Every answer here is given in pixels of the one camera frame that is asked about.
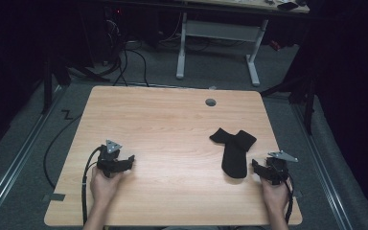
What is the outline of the dark curtain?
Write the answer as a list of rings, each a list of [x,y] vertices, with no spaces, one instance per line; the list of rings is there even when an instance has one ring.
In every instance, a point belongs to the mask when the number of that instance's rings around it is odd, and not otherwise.
[[[0,140],[49,63],[66,81],[63,59],[90,66],[80,0],[0,0]]]
[[[368,200],[368,0],[308,0],[323,53],[317,95],[342,155]]]

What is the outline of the black metal stand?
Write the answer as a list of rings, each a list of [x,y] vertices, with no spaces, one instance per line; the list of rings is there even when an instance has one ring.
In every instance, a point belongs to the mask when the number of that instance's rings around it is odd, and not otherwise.
[[[282,83],[261,92],[262,97],[267,97],[276,92],[289,92],[288,101],[291,104],[304,104],[303,125],[311,135],[311,120],[315,96],[315,77],[303,76],[284,80]]]
[[[107,82],[107,79],[100,77],[98,74],[78,65],[69,58],[55,55],[48,55],[44,62],[43,73],[43,114],[47,114],[53,103],[53,79],[57,80],[60,86],[68,86],[71,83],[71,78],[68,74],[68,68],[72,67],[77,71],[83,73],[91,80],[99,82]]]

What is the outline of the light wooden desk top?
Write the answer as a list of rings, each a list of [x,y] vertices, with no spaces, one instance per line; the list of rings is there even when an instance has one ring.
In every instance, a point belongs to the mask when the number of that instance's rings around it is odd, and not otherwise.
[[[269,11],[277,11],[279,5],[290,2],[296,5],[296,8],[292,9],[291,12],[308,13],[310,11],[310,8],[308,6],[299,6],[295,0],[177,0],[177,1],[249,8],[258,10],[269,10]]]

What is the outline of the metal floor rail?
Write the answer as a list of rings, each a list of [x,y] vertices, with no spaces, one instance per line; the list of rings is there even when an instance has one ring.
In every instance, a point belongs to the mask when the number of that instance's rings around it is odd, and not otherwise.
[[[353,225],[348,218],[345,208],[340,199],[332,179],[327,171],[326,165],[321,157],[318,146],[314,138],[307,132],[304,124],[304,114],[299,105],[291,105],[291,110],[297,119],[297,122],[302,129],[305,139],[309,145],[310,158],[315,168],[317,177],[320,181],[325,197],[328,200],[329,206],[333,212],[333,216],[338,225],[339,230],[353,230]]]
[[[53,107],[67,87],[56,86],[48,110],[43,109],[44,87],[39,86],[27,104],[14,116],[0,140],[0,207],[16,181]]]

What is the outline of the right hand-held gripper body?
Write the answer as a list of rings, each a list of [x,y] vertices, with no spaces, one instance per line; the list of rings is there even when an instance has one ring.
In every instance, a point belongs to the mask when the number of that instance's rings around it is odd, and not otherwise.
[[[298,158],[283,150],[270,152],[265,160],[263,178],[270,181],[272,185],[279,185],[286,181],[288,179],[288,162],[297,163]]]

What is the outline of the white metal desk frame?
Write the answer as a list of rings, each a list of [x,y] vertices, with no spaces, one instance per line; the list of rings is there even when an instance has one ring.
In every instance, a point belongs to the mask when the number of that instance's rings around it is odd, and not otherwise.
[[[264,19],[260,26],[207,22],[188,19],[187,14],[184,13],[181,22],[180,49],[175,76],[179,80],[182,80],[185,76],[186,38],[188,36],[252,42],[254,47],[251,52],[245,56],[245,60],[252,85],[259,86],[261,83],[256,69],[255,58],[264,38],[267,24],[267,19]]]

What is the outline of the black sock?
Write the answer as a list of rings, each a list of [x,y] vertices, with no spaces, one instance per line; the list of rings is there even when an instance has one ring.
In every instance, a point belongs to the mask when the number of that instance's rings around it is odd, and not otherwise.
[[[235,136],[231,133],[228,133],[223,128],[219,128],[214,134],[210,136],[210,139],[218,144],[227,144],[233,141]]]
[[[240,179],[247,176],[246,154],[257,139],[244,130],[230,135],[224,143],[224,152],[221,162],[223,171],[232,178]]]

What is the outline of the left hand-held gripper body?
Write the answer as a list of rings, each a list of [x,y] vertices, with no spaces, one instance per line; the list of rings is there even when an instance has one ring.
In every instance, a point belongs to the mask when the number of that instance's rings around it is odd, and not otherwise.
[[[118,161],[121,145],[106,140],[104,145],[101,145],[100,155],[97,160],[97,168],[100,169],[106,177],[110,177],[113,173],[120,173],[122,167]]]

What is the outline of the black device on desk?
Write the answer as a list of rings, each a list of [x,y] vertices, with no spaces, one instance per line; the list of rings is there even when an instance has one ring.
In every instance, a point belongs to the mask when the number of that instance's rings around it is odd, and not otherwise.
[[[284,11],[284,12],[292,11],[297,8],[298,8],[298,5],[293,2],[282,3],[277,6],[277,9],[279,11]]]

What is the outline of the person's left hand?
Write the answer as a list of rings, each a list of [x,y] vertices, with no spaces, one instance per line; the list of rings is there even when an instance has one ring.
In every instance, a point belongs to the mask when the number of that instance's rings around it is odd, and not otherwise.
[[[123,177],[122,172],[106,177],[97,167],[92,169],[90,190],[94,199],[93,206],[97,209],[106,209],[117,193],[118,184]]]

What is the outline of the person's right hand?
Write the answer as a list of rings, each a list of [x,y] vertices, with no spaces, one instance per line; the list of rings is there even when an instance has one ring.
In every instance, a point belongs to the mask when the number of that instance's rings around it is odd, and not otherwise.
[[[288,204],[288,188],[283,182],[279,185],[272,185],[268,180],[261,179],[263,187],[264,203],[269,214],[282,215]]]

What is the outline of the dark computer case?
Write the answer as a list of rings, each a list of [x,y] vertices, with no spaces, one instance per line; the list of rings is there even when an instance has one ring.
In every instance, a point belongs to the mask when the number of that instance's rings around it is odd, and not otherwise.
[[[104,27],[109,42],[110,55],[108,60],[115,61],[126,46],[127,26],[121,8],[106,6],[103,8]]]

